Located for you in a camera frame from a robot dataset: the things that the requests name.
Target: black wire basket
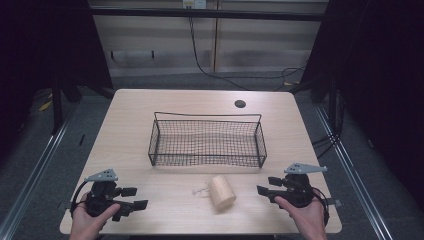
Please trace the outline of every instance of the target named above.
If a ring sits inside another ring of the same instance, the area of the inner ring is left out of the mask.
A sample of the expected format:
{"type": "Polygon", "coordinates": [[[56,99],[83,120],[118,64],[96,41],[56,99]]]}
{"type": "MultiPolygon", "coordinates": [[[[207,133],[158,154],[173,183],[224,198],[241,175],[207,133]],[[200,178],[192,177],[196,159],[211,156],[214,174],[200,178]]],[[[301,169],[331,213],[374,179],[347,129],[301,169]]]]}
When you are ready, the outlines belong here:
{"type": "Polygon", "coordinates": [[[260,120],[260,114],[155,112],[150,161],[152,166],[222,164],[262,168],[267,153],[260,120]]]}

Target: table surface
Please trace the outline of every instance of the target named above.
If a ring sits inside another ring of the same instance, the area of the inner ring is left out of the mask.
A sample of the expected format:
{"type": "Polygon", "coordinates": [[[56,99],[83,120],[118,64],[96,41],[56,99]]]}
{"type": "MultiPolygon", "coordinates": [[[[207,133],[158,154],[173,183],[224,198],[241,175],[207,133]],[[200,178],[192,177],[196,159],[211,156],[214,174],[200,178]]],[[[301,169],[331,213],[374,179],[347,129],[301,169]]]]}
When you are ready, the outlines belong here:
{"type": "MultiPolygon", "coordinates": [[[[256,186],[270,186],[268,177],[283,178],[292,163],[318,166],[312,144],[292,94],[277,92],[207,90],[118,90],[76,188],[85,177],[113,168],[118,187],[136,187],[127,202],[149,200],[147,209],[132,212],[120,222],[108,221],[104,234],[284,234],[298,230],[289,215],[258,195],[256,186]],[[246,107],[237,108],[243,100],[246,107]],[[228,165],[153,167],[148,149],[154,112],[183,114],[261,114],[267,159],[262,168],[228,165]],[[233,205],[217,210],[206,191],[208,181],[224,175],[237,196],[233,205]]],[[[327,197],[323,173],[308,174],[311,185],[327,197]]],[[[81,193],[88,192],[91,183],[81,193]]],[[[60,230],[69,234],[72,219],[64,215],[60,230]]],[[[327,233],[341,231],[334,206],[330,206],[327,233]]]]}

